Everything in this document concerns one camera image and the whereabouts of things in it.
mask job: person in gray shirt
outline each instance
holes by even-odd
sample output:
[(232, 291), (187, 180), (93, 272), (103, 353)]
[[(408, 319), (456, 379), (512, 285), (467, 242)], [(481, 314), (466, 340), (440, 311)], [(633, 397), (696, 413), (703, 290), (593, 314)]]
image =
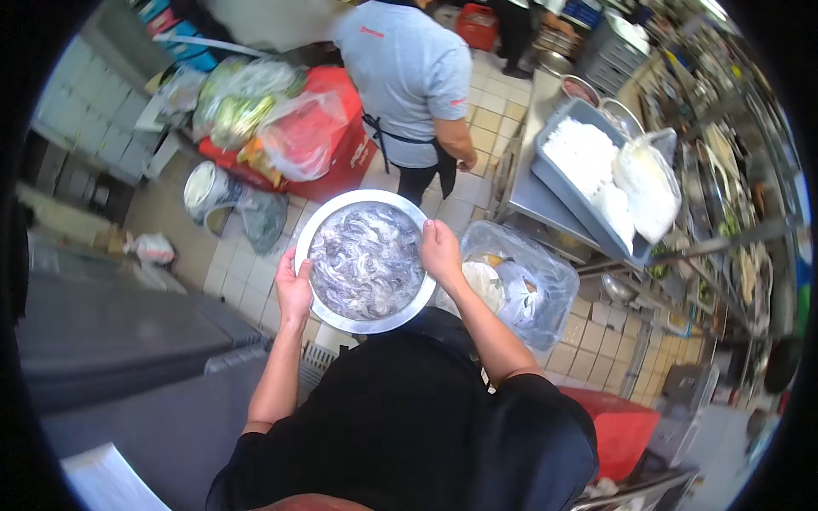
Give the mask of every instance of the person in gray shirt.
[(333, 28), (361, 95), (364, 127), (401, 172), (398, 193), (420, 206), (440, 174), (443, 198), (456, 170), (477, 164), (465, 121), (471, 54), (463, 39), (422, 11), (429, 0), (372, 0)]

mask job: black pants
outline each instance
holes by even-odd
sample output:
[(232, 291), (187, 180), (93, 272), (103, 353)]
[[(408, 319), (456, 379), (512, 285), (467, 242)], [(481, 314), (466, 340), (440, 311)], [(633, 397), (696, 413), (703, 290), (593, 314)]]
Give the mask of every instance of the black pants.
[(500, 43), (508, 59), (506, 68), (515, 69), (534, 35), (531, 13), (509, 0), (489, 0), (488, 5), (500, 21)]
[(395, 165), (401, 169), (401, 181), (398, 184), (398, 195), (409, 199), (418, 208), (423, 200), (423, 192), (429, 187), (434, 174), (438, 173), (438, 166), (427, 168), (407, 168)]

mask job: red crate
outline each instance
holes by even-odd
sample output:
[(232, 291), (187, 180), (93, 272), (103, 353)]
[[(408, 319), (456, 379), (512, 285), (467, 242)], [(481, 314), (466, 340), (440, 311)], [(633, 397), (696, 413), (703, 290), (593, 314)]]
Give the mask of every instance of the red crate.
[[(492, 23), (492, 26), (487, 27), (466, 20), (467, 17), (473, 14), (491, 16), (494, 18), (494, 23)], [(497, 37), (497, 16), (489, 7), (483, 7), (476, 3), (467, 3), (457, 17), (456, 32), (472, 48), (490, 52), (492, 46), (494, 46), (494, 39)]]
[(659, 422), (659, 414), (607, 392), (560, 387), (594, 421), (600, 472), (597, 478), (622, 481), (636, 467), (650, 436)]

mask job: red cooler box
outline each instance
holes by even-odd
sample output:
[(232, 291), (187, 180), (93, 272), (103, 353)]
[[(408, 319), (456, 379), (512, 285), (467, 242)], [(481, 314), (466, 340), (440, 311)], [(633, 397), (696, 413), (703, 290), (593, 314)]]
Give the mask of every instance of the red cooler box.
[(317, 67), (307, 72), (308, 81), (304, 88), (310, 92), (333, 90), (340, 94), (349, 123), (332, 134), (332, 160), (329, 172), (315, 180), (291, 182), (282, 180), (278, 188), (261, 173), (247, 164), (236, 162), (239, 151), (225, 151), (214, 146), (206, 137), (199, 144), (199, 152), (213, 160), (219, 167), (238, 177), (243, 182), (260, 190), (278, 193), (292, 192), (299, 197), (324, 203), (346, 191), (356, 190), (363, 180), (366, 169), (377, 151), (375, 144), (366, 136), (361, 116), (361, 98), (355, 91), (349, 76), (343, 68)]
[(622, 481), (645, 452), (659, 413), (607, 392), (568, 387), (560, 387), (560, 391), (582, 405), (594, 421), (600, 457), (598, 477)]

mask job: metal tray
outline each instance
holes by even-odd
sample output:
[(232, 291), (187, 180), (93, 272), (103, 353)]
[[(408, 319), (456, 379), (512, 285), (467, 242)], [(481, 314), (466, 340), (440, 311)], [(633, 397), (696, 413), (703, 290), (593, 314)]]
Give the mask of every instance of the metal tray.
[(563, 119), (573, 118), (580, 123), (593, 124), (602, 130), (617, 147), (625, 145), (625, 136), (620, 133), (596, 108), (579, 98), (566, 101), (546, 121), (546, 126), (534, 139), (537, 147), (537, 158), (531, 163), (531, 170), (563, 201), (577, 220), (600, 245), (601, 251), (614, 261), (628, 260), (641, 269), (650, 254), (651, 245), (639, 233), (633, 238), (633, 255), (628, 255), (627, 247), (614, 232), (614, 229), (600, 216), (591, 202), (585, 198), (577, 187), (563, 174), (557, 165), (546, 156), (542, 147), (557, 125)]

